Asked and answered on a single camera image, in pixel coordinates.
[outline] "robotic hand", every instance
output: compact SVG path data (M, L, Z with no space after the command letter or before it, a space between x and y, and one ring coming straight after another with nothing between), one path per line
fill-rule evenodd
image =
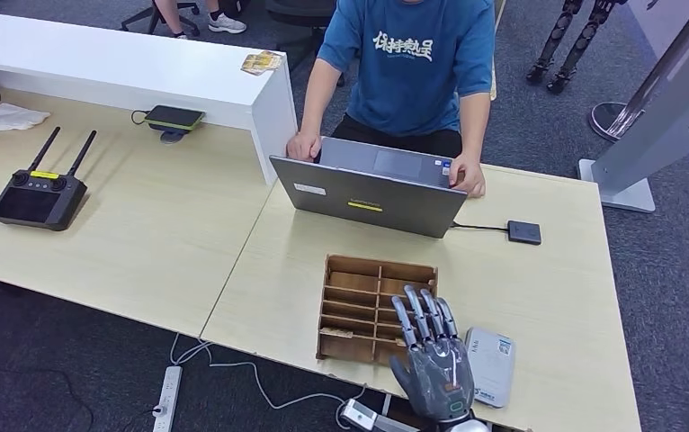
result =
M416 339L403 302L397 296L392 304L403 328L408 354L408 370L395 357L389 366L406 392L416 414L436 422L441 431L488 431L474 419L474 378L469 354L458 336L451 308L442 298L435 299L421 290L428 313L425 313L412 286L404 287L414 310L420 339ZM432 322L432 329L427 321Z

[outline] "person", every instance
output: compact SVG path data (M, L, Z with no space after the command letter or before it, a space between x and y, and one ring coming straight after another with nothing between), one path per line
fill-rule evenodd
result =
M314 161L336 81L361 52L335 138L453 158L449 180L485 194L479 165L490 111L492 0L339 0L287 155Z
M167 27L173 33L173 37L178 39L188 39L188 36L183 32L183 26L180 24L180 15L177 11L177 0L155 0L157 9L165 18ZM225 15L220 11L219 0L206 0L207 11L210 13L210 23L208 28L212 32L228 32L231 34L238 34L246 30L246 24Z

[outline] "office chair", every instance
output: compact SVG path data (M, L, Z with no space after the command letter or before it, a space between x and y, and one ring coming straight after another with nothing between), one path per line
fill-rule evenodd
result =
M290 62L290 72L302 63L310 54L318 54L323 45L326 27L331 23L331 17L336 9L336 0L265 0L265 9L271 18L279 23L307 27L310 35L301 39L280 42L276 50L289 51L299 48L297 57ZM339 77L338 86L345 84L344 75Z
M191 13L194 15L199 14L199 6L196 5L196 3L193 2L187 2L187 3L178 3L177 8L180 9L187 9L191 8ZM128 25L132 23L136 23L144 18L151 17L151 19L148 21L148 31L147 34L154 34L154 29L157 27L158 23L165 23L165 18L162 16L162 13L159 12L159 9L157 8L157 4L154 3L154 1L151 1L151 6L147 7L143 11L140 11L136 13L135 15L131 16L127 20L122 22L122 30L124 32L129 32L130 29L128 29ZM191 20L187 18L183 18L182 16L180 17L180 22L191 27L191 35L193 36L199 36L199 27L196 26Z

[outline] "gray carpet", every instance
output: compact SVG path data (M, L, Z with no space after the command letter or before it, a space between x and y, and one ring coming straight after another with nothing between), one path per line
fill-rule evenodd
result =
M538 55L561 3L508 2L497 37L498 99L483 153L487 163L574 177L580 158L595 158L608 146L587 127L588 110L599 102L627 100L654 62L632 13L620 7L600 30L564 94L555 97L542 86L528 86L523 74ZM1 0L0 13L117 28L123 17L146 5L145 0ZM587 12L570 29L558 63ZM303 34L271 21L261 0L254 0L243 19L249 25L244 34L205 31L200 39L272 48L276 41ZM204 24L206 18L197 20ZM160 27L159 33L166 34L166 28ZM309 63L292 74L298 113ZM353 66L348 84L354 71ZM324 133L341 118L347 96L346 88L336 91ZM649 181L658 205L654 214L607 209L604 219L642 427L646 432L689 431L689 157ZM38 294L0 293L0 367L66 371L75 392L94 410L94 430L120 430L131 415L156 401L171 337L161 329ZM218 356L246 358L229 350L220 350ZM207 370L201 367L204 361L186 366L177 430L337 430L334 403L316 401L272 411L248 371ZM278 401L319 390L357 392L311 373L260 363L268 390ZM380 397L368 393L367 401L378 405ZM0 374L0 430L80 431L87 420L87 413L68 398L60 377ZM150 418L139 418L133 430L150 430L151 424Z

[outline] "white cable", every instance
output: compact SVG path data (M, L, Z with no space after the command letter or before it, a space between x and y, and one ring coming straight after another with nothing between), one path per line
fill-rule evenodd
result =
M174 359L174 351L175 351L175 346L177 346L177 340L180 337L180 333L175 333L175 339L173 340L173 345L170 347L170 363L173 364L173 366L178 366L182 365L183 363L191 360L194 356L199 354L203 349L207 349L207 354L210 356L210 363L212 362L212 352L209 350L209 346L212 345L211 342L203 341L201 339L199 340L199 345L191 347L187 349L184 353L182 353L177 360Z
M199 354L203 349L207 350L207 355L210 357L210 364L209 367L234 367L234 366L243 366L243 365L250 365L252 366L252 370L255 372L255 383L257 384L257 388L260 390L260 393L263 395L263 398L265 401L268 403L268 405L274 409L274 410L282 410L290 405L293 405L297 402L302 402L306 401L308 399L313 399L313 398L329 398L333 399L335 401L339 402L339 405L336 407L336 410L334 411L334 420L336 421L336 424L344 430L350 430L350 427L345 426L342 424L342 422L339 420L339 412L342 410L342 407L345 406L347 403L347 400L344 400L340 398L339 396L335 396L333 394L328 394L328 393L313 393L309 394L307 396L302 396L301 398L295 399L295 400L290 400L288 402L284 402L281 405L276 406L273 404L273 402L270 400L268 397L268 394L265 392L265 389L263 388L263 385L260 383L260 376L257 372L257 365L252 363L252 362L239 362L239 363L212 363L212 352L210 351L210 346L214 345L211 342L202 340L202 339L197 339L199 341L199 344L196 346L192 346L191 348L185 350L184 353L182 353L177 360L174 359L174 351L175 351L175 346L177 345L178 337L180 337L180 333L175 333L175 339L173 340L173 345L170 347L170 362L175 365L182 365L185 362L191 360L194 358L197 354ZM361 392L358 393L357 396L355 396L353 399L358 399L363 394L366 392L366 386L365 384L361 388Z
M276 406L275 404L273 404L271 402L270 398L268 397L268 394L265 392L265 389L263 388L263 385L260 383L260 376L257 374L257 365L256 364L254 364L252 362L224 363L224 364L210 363L210 367L234 367L234 366L243 366L243 365L252 366L252 370L255 371L255 383L257 384L257 388L260 389L260 393L263 395L263 398L265 398L265 401L268 402L268 405L270 405L270 407L273 408L274 410L277 410L277 409L281 410L281 409L284 409L284 408L286 408L290 405L293 405L297 402L306 401L306 400L312 399L312 398L329 398L329 399L333 399L335 401L339 401L339 405L336 407L336 411L334 412L334 420L336 421L336 424L344 430L350 429L350 427L343 425L342 422L339 420L339 411L347 403L347 400L344 400L344 399L340 398L339 396L335 396L333 394L328 394L328 393L313 393L313 394L309 394L307 396L302 396L301 398L298 398L295 400L290 400L288 402L285 402L285 403L282 403L281 405ZM353 399L360 398L361 396L363 396L365 391L366 391L366 386L364 385L363 388L361 389L361 392L358 393L358 395L355 396Z

